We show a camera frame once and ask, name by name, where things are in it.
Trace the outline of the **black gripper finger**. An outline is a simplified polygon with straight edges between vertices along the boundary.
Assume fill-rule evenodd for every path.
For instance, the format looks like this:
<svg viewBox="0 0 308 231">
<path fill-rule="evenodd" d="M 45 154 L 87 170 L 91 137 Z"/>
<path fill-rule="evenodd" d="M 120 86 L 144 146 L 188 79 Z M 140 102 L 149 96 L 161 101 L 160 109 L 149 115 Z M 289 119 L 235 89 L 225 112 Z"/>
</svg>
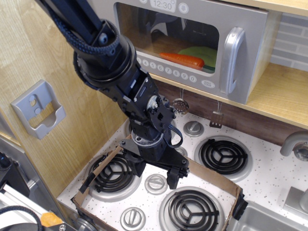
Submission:
<svg viewBox="0 0 308 231">
<path fill-rule="evenodd" d="M 177 188 L 179 179 L 183 178 L 183 174 L 180 172 L 178 168 L 172 168 L 167 172 L 167 183 L 171 190 Z"/>
<path fill-rule="evenodd" d="M 146 167 L 145 160 L 137 155 L 127 154 L 127 163 L 132 173 L 137 177 L 141 177 Z"/>
</svg>

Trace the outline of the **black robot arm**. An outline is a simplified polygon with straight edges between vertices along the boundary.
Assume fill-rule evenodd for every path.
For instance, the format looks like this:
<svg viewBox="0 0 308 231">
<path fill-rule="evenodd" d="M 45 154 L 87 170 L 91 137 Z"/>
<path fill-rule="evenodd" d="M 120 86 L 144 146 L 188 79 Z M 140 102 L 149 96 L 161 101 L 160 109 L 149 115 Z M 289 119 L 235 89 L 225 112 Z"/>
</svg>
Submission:
<svg viewBox="0 0 308 231">
<path fill-rule="evenodd" d="M 179 130 L 176 117 L 149 73 L 137 61 L 133 44 L 108 20 L 101 20 L 85 0 L 40 0 L 74 49 L 74 67 L 90 88 L 118 104 L 129 118 L 131 138 L 121 141 L 124 157 L 136 176 L 147 164 L 167 171 L 167 183 L 177 187 L 189 172 L 189 162 L 171 143 Z"/>
</svg>

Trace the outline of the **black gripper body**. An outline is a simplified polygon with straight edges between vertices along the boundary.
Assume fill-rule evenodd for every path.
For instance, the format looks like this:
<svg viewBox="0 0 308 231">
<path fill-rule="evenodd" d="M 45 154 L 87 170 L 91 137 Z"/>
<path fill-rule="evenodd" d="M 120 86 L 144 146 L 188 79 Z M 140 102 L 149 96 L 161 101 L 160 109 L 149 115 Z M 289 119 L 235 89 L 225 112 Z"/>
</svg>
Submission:
<svg viewBox="0 0 308 231">
<path fill-rule="evenodd" d="M 124 139 L 119 145 L 123 148 L 125 159 L 127 159 L 127 154 L 137 155 L 142 157 L 146 164 L 167 171 L 178 168 L 183 177 L 188 176 L 189 161 L 174 148 L 168 147 L 164 141 L 159 141 L 158 144 L 151 146 L 140 146 L 133 139 Z"/>
</svg>

